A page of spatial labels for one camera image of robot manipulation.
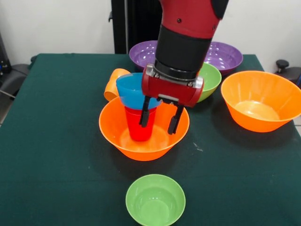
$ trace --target black chair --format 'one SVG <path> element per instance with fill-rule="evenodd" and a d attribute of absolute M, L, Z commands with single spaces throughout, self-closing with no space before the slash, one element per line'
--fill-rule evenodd
<path fill-rule="evenodd" d="M 277 60 L 276 65 L 278 71 L 275 74 L 288 79 L 301 88 L 301 67 L 288 67 L 289 63 L 286 60 Z"/>
<path fill-rule="evenodd" d="M 28 73 L 28 65 L 11 66 L 0 34 L 0 96 L 14 99 Z"/>

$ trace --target green tablecloth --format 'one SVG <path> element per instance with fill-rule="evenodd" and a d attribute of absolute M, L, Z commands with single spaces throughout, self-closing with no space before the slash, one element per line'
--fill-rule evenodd
<path fill-rule="evenodd" d="M 186 137 L 138 162 L 98 128 L 104 87 L 126 55 L 39 55 L 0 128 L 0 225 L 136 225 L 125 194 L 140 176 L 175 179 L 187 205 L 176 225 L 301 225 L 301 138 L 293 122 L 259 134 L 239 127 L 218 89 L 189 109 Z M 262 70 L 245 55 L 240 70 Z"/>

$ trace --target stacked cups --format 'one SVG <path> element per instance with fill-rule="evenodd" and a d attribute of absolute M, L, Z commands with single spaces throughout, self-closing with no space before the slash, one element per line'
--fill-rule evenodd
<path fill-rule="evenodd" d="M 149 120 L 147 126 L 143 128 L 139 124 L 145 97 L 141 89 L 142 75 L 142 73 L 131 73 L 123 75 L 116 80 L 121 102 L 125 106 L 129 133 L 135 141 L 146 141 L 151 137 L 156 109 L 161 103 L 156 99 L 150 99 Z"/>

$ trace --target plastic bowl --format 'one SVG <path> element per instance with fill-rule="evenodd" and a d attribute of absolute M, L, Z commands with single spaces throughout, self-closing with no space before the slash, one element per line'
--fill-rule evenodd
<path fill-rule="evenodd" d="M 177 144 L 188 131 L 189 116 L 184 109 L 176 134 L 167 129 L 176 112 L 174 105 L 162 103 L 157 107 L 153 131 L 149 140 L 133 141 L 129 135 L 125 108 L 119 97 L 110 101 L 99 116 L 99 128 L 103 136 L 127 157 L 138 161 L 150 161 L 163 156 Z"/>
<path fill-rule="evenodd" d="M 142 110 L 145 97 L 141 88 L 142 75 L 142 73 L 131 73 L 122 75 L 116 80 L 117 90 L 124 106 Z M 157 107 L 160 103 L 160 101 L 151 98 L 149 109 Z"/>
<path fill-rule="evenodd" d="M 243 62 L 243 55 L 234 46 L 212 41 L 205 62 L 220 70 L 222 75 L 226 75 Z"/>
<path fill-rule="evenodd" d="M 272 73 L 235 73 L 222 83 L 222 96 L 234 121 L 254 132 L 276 130 L 301 114 L 301 89 Z"/>
<path fill-rule="evenodd" d="M 169 226 L 184 212 L 185 194 L 173 179 L 150 174 L 131 184 L 126 195 L 127 211 L 143 226 Z"/>
<path fill-rule="evenodd" d="M 155 63 L 157 42 L 140 42 L 130 49 L 129 56 L 139 70 L 143 71 L 147 64 Z"/>
<path fill-rule="evenodd" d="M 213 94 L 213 92 L 217 89 L 218 85 L 222 81 L 222 75 L 217 68 L 207 63 L 203 63 L 203 67 L 198 75 L 204 78 L 205 81 L 202 95 L 198 100 L 198 102 L 201 102 Z"/>

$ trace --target plastic cup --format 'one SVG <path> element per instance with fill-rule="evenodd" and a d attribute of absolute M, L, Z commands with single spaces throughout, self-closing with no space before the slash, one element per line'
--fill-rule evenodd
<path fill-rule="evenodd" d="M 139 125 L 142 110 L 134 110 L 125 107 L 127 126 L 129 130 L 129 134 L 133 140 L 146 141 L 150 139 L 152 128 L 154 126 L 156 109 L 157 108 L 150 109 L 149 120 L 147 122 L 146 127 L 143 128 L 141 125 Z"/>
<path fill-rule="evenodd" d="M 141 88 L 142 75 L 142 73 L 131 73 L 123 75 L 116 80 L 118 93 L 124 106 L 135 110 L 142 110 L 145 98 Z M 160 104 L 160 101 L 151 98 L 149 109 L 155 108 Z"/>
<path fill-rule="evenodd" d="M 130 72 L 122 68 L 117 68 L 112 72 L 110 76 L 110 80 L 107 83 L 103 93 L 104 98 L 106 98 L 107 101 L 111 101 L 115 97 L 119 96 L 117 86 L 116 86 L 116 80 L 117 78 L 125 74 L 130 74 Z"/>

